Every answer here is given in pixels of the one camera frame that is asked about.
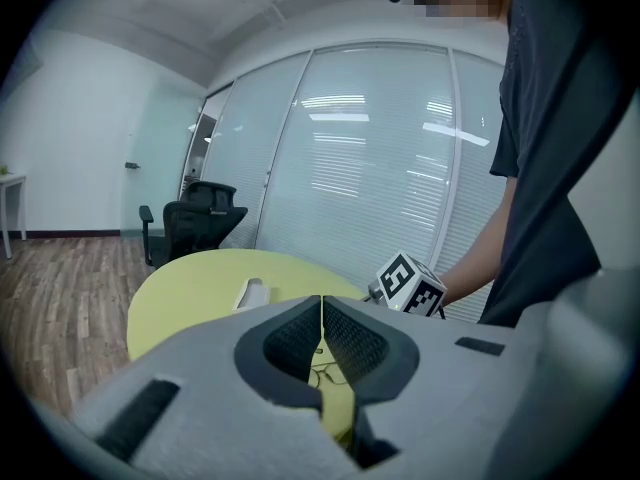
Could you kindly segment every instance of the white table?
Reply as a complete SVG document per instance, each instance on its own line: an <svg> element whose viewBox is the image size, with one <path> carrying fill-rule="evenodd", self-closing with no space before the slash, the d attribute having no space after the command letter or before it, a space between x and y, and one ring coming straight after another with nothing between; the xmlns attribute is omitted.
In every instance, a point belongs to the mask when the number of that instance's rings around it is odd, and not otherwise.
<svg viewBox="0 0 640 480"><path fill-rule="evenodd" d="M4 252L7 259L11 259L11 245L9 244L9 230L7 223L7 189L14 185L19 185L20 197L18 203L18 221L22 239L27 239L27 219L25 215L24 191L27 177L20 174L5 174L0 176L0 227L2 228L2 240L4 241Z"/></svg>

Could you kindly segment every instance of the glass door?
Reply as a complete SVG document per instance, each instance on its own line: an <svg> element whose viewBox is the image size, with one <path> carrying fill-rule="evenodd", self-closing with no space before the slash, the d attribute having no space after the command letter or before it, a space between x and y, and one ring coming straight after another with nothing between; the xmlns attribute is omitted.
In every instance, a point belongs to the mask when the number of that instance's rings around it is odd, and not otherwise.
<svg viewBox="0 0 640 480"><path fill-rule="evenodd" d="M197 89L164 80L148 96L123 166L123 235L140 234L141 205L149 206L153 214L150 230L156 233L163 230L162 210L179 193L193 134L190 127L198 121L202 102Z"/></svg>

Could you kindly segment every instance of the white wall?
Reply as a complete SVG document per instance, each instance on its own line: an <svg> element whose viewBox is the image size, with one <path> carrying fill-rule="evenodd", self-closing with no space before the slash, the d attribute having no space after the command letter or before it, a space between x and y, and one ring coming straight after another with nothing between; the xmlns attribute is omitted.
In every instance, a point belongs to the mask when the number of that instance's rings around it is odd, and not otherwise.
<svg viewBox="0 0 640 480"><path fill-rule="evenodd" d="M27 229L119 229L124 162L147 95L159 77L200 87L76 34L45 31L35 46L43 67L0 108L0 164L27 174Z"/></svg>
<svg viewBox="0 0 640 480"><path fill-rule="evenodd" d="M247 71L289 55L358 41L425 42L504 64L508 43L504 25L425 18L424 12L415 6L382 0L358 0L323 7L242 43L225 58L209 90L217 90Z"/></svg>

